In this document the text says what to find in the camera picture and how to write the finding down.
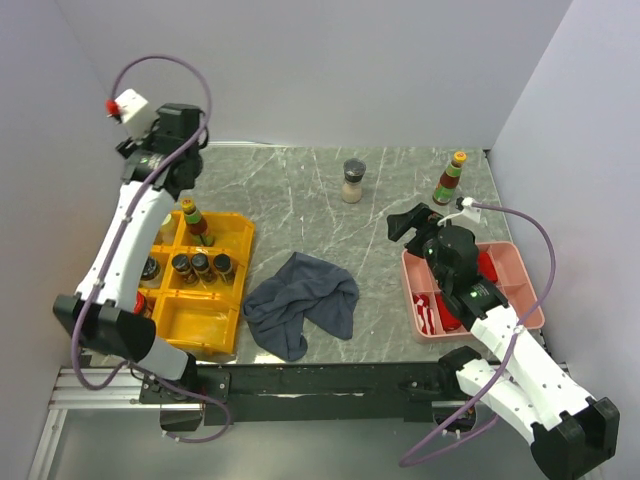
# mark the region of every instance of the folded cloth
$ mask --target folded cloth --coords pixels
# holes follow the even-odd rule
[[[262,282],[242,304],[242,314],[258,345],[282,358],[307,352],[304,317],[342,340],[353,336],[358,286],[349,272],[295,252],[278,273]]]

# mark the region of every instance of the gray marble table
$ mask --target gray marble table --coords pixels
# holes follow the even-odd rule
[[[360,287],[354,334],[338,340],[305,322],[307,354],[298,363],[434,361],[477,341],[421,345],[412,336],[400,281],[403,243],[387,240],[386,216],[431,194],[454,150],[433,148],[285,148],[212,146],[202,152],[204,170],[193,192],[203,210],[235,211],[256,224],[246,292],[272,276],[292,252],[346,268]],[[499,203],[489,165],[480,149],[466,150],[458,193]],[[358,157],[367,164],[362,200],[342,201],[342,164]],[[440,209],[448,212],[451,206]],[[504,215],[483,212],[478,241],[510,240]],[[236,354],[203,359],[239,364],[280,363],[258,347],[244,321]]]

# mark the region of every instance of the red container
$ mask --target red container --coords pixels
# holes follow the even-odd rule
[[[498,273],[497,287],[507,297],[516,313],[523,315],[536,301],[536,294],[516,246],[510,242],[489,242],[478,243],[478,249],[489,254]],[[450,332],[445,332],[442,329],[435,298],[435,294],[440,293],[436,281],[426,260],[411,255],[406,250],[402,253],[402,287],[411,323],[411,332],[417,342],[447,342],[473,338],[464,327]],[[436,332],[434,335],[425,334],[420,330],[416,308],[413,304],[414,293],[424,293],[429,297],[429,306],[433,308],[433,323]],[[533,312],[524,325],[533,330],[542,328],[544,325],[542,309],[538,308]]]

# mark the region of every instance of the condiment bottle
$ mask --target condiment bottle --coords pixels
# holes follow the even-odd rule
[[[151,318],[152,311],[151,308],[149,308],[149,302],[147,302],[146,297],[140,292],[136,295],[136,305],[133,307],[133,313]]]
[[[187,222],[187,230],[191,235],[194,245],[211,247],[214,241],[213,235],[211,235],[209,225],[207,225],[207,221],[196,207],[193,199],[184,198],[180,205],[182,206],[184,219]]]
[[[220,275],[220,278],[224,283],[227,285],[231,285],[233,283],[233,279],[236,274],[233,271],[233,263],[231,262],[229,255],[221,253],[220,255],[213,257],[213,267],[216,269],[216,272],[218,272],[218,275]]]
[[[160,237],[165,245],[173,245],[176,238],[176,222],[171,214],[167,215],[160,225]]]
[[[162,266],[153,257],[147,257],[142,269],[140,285],[145,288],[160,288],[162,284]]]
[[[182,277],[182,281],[185,285],[194,285],[198,283],[198,276],[196,275],[196,272],[193,271],[193,268],[191,268],[189,257],[184,253],[180,253],[173,257],[171,265]]]
[[[209,259],[204,253],[196,253],[191,257],[191,266],[196,271],[202,283],[213,283],[216,281],[216,274],[209,266]]]
[[[357,158],[344,162],[344,184],[342,185],[342,200],[347,203],[358,203],[362,198],[362,177],[367,165]]]
[[[438,205],[446,205],[453,198],[458,182],[460,182],[460,173],[462,165],[467,161],[467,154],[464,152],[456,152],[453,154],[451,163],[440,177],[440,182],[433,192],[433,201]]]

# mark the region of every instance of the yellow plastic container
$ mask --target yellow plastic container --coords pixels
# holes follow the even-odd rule
[[[191,241],[182,212],[171,215],[177,225],[173,245],[160,243],[158,238],[150,253],[162,265],[162,284],[160,288],[139,288],[153,310],[157,335],[194,353],[233,353],[255,225],[238,213],[202,212],[215,239],[212,247],[202,247]],[[204,253],[211,264],[216,255],[229,255],[235,270],[233,284],[218,278],[211,285],[201,281],[184,285],[171,267],[171,259],[181,253],[189,258]]]

